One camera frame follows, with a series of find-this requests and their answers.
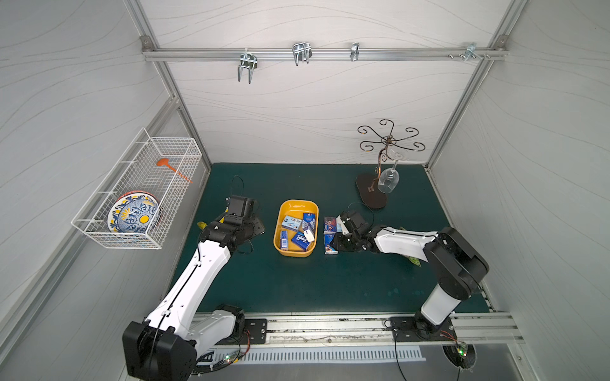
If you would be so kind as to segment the blue orange tissue pack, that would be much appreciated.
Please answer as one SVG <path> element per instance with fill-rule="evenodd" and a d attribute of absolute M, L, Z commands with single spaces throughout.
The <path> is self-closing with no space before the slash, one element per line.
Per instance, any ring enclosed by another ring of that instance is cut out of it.
<path fill-rule="evenodd" d="M 335 233 L 324 235 L 324 250 L 326 255 L 338 254 L 338 249 L 335 248 Z"/>

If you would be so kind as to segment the yellow plastic storage box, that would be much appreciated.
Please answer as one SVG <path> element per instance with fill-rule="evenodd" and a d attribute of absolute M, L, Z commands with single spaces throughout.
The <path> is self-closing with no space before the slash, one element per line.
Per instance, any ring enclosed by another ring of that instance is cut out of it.
<path fill-rule="evenodd" d="M 313 201 L 283 202 L 273 235 L 275 249 L 285 257 L 309 257 L 318 242 L 319 217 L 319 207 Z"/>

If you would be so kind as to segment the purple anime tissue pack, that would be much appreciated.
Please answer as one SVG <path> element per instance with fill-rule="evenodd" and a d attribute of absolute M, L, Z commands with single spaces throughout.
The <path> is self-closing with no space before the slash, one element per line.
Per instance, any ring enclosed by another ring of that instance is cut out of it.
<path fill-rule="evenodd" d="M 325 217 L 324 218 L 324 234 L 330 235 L 337 233 L 337 221 L 335 217 Z"/>

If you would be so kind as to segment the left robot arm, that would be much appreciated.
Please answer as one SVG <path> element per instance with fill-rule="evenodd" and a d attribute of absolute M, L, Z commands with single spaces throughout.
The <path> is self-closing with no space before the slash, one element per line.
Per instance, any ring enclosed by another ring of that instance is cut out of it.
<path fill-rule="evenodd" d="M 188 380 L 219 371 L 244 356 L 237 350 L 212 364 L 204 360 L 224 340 L 240 344 L 247 332 L 243 309 L 222 304 L 199 324 L 192 323 L 211 284 L 238 247 L 265 232 L 257 216 L 222 216 L 202 231 L 187 268 L 160 304 L 122 335 L 125 366 L 139 380 Z"/>

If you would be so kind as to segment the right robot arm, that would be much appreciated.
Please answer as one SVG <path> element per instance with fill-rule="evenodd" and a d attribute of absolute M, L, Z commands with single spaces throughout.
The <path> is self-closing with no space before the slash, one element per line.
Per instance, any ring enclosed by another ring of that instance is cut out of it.
<path fill-rule="evenodd" d="M 436 284 L 414 317 L 414 329 L 436 333 L 455 309 L 480 288 L 490 267 L 459 231 L 418 232 L 389 225 L 371 225 L 358 212 L 336 218 L 337 233 L 332 247 L 344 252 L 374 252 L 399 255 L 427 264 Z"/>

